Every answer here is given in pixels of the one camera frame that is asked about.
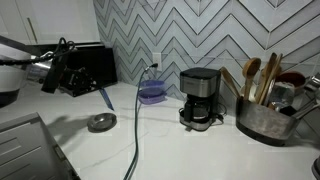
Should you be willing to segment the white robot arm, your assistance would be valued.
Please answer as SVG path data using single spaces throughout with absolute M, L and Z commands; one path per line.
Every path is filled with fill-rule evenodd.
M 54 51 L 31 58 L 25 44 L 6 37 L 1 37 L 0 59 L 0 107 L 15 102 L 18 98 L 27 71 L 24 65 L 34 65 L 51 61 L 51 65 L 44 77 L 41 90 L 46 93 L 54 93 L 62 88 L 69 93 L 79 95 L 81 91 L 89 91 L 94 87 L 94 80 L 87 70 L 71 69 L 68 60 L 71 53 L 75 53 L 75 43 L 61 37 Z

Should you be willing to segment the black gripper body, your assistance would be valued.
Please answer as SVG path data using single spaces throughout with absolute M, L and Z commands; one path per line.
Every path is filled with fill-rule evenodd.
M 97 90 L 98 85 L 93 74 L 85 67 L 67 68 L 61 76 L 59 89 L 72 97 L 77 97 Z

